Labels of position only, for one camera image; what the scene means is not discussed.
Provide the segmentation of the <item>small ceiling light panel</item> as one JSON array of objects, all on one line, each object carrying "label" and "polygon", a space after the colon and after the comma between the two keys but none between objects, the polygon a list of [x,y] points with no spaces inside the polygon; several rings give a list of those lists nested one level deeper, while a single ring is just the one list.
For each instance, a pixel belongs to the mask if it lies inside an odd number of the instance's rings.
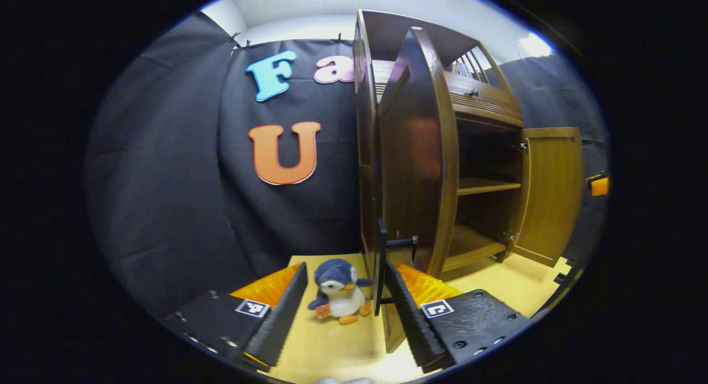
[{"label": "small ceiling light panel", "polygon": [[554,49],[535,33],[528,33],[518,39],[518,44],[524,50],[524,57],[551,56],[554,53]]}]

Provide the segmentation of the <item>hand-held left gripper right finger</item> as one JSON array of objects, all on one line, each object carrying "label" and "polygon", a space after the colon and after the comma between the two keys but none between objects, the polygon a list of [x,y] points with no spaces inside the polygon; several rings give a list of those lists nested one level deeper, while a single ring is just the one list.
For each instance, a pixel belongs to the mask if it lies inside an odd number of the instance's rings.
[{"label": "hand-held left gripper right finger", "polygon": [[384,283],[415,363],[425,373],[465,364],[501,346],[529,323],[485,290],[460,293],[438,279],[386,261]]}]

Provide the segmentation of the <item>wooden inner cabinet shelf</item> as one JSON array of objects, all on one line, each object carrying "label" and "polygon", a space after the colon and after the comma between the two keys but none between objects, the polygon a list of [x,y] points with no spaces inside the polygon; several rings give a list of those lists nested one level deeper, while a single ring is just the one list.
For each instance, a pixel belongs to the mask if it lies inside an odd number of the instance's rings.
[{"label": "wooden inner cabinet shelf", "polygon": [[512,190],[520,187],[520,183],[492,180],[488,178],[460,178],[457,196]]}]

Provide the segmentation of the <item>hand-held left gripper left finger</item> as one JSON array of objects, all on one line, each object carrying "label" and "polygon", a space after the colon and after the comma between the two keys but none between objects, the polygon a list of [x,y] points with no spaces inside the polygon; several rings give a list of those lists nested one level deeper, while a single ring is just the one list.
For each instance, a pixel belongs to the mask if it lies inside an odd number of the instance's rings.
[{"label": "hand-held left gripper left finger", "polygon": [[278,363],[307,288],[303,262],[230,293],[207,291],[168,314],[164,323],[215,358],[268,373]]}]

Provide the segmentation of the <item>wooden cabinet door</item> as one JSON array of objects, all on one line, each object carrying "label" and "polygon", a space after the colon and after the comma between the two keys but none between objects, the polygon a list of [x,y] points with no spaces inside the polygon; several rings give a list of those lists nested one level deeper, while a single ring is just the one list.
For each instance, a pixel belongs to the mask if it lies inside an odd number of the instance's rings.
[{"label": "wooden cabinet door", "polygon": [[459,186],[457,122],[442,61],[425,29],[407,30],[378,105],[383,218],[417,237],[414,267],[440,278]]},{"label": "wooden cabinet door", "polygon": [[563,255],[584,189],[584,156],[577,127],[525,128],[516,142],[520,193],[510,251],[548,267]]}]

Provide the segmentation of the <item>wooden cabinet drawer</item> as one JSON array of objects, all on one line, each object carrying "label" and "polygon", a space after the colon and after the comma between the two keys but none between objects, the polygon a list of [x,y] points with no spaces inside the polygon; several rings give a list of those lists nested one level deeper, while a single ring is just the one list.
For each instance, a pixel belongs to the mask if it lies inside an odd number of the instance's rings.
[{"label": "wooden cabinet drawer", "polygon": [[[444,77],[455,112],[524,127],[520,104],[511,92],[447,71]],[[480,96],[470,97],[471,89],[478,89]]]}]

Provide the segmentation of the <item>black backdrop cloth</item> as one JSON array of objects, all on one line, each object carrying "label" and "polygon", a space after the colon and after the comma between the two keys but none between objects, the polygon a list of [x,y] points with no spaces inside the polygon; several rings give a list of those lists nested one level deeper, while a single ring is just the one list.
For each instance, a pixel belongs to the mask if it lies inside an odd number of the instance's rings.
[{"label": "black backdrop cloth", "polygon": [[[196,12],[119,76],[91,130],[85,187],[99,248],[145,308],[172,313],[296,255],[363,258],[353,40],[240,46]],[[609,160],[594,97],[556,56],[498,67],[526,127],[580,130],[582,204]],[[582,205],[568,245],[581,216]]]}]

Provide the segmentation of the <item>penguin plush toy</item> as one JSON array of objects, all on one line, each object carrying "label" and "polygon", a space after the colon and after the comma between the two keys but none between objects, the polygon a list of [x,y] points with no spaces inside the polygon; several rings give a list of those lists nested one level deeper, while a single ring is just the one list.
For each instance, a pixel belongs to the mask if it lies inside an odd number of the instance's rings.
[{"label": "penguin plush toy", "polygon": [[372,312],[372,303],[362,288],[373,286],[373,280],[359,277],[349,261],[343,258],[324,261],[315,270],[314,280],[316,297],[308,303],[308,310],[314,311],[317,318],[334,318],[346,325]]}]

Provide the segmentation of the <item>black door handle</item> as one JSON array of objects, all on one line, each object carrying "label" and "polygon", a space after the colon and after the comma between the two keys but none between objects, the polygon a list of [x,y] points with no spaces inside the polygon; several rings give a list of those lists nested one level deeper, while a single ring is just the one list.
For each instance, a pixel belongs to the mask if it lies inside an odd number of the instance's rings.
[{"label": "black door handle", "polygon": [[415,257],[418,246],[418,236],[414,235],[409,238],[388,238],[388,230],[383,218],[377,220],[379,235],[378,235],[378,255],[375,258],[376,266],[374,269],[374,294],[372,297],[374,315],[379,316],[382,305],[394,304],[404,300],[404,295],[410,297],[409,291],[403,279],[400,277],[399,271],[396,269],[392,260],[388,258],[389,250],[402,250],[409,248],[412,251],[412,257]]}]

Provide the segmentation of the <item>wooden double-door shoe cabinet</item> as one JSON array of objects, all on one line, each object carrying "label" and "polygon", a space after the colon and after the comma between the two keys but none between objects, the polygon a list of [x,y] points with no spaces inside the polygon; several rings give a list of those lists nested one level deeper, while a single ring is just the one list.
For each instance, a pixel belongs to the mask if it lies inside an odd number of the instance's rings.
[{"label": "wooden double-door shoe cabinet", "polygon": [[[369,275],[374,274],[378,255],[377,220],[383,218],[378,105],[404,36],[412,27],[423,28],[430,36],[444,72],[511,92],[498,65],[478,39],[424,19],[382,11],[357,11],[352,60],[362,255]],[[516,142],[521,130],[529,127],[516,127],[458,112],[455,117],[459,139],[459,180],[473,177],[520,183]],[[520,188],[515,188],[457,197],[457,213],[442,274],[479,260],[492,258],[502,262],[508,256],[520,256],[514,255],[509,246],[519,193]],[[391,254],[391,258],[412,264],[411,257],[411,250],[408,256],[402,251]]]}]

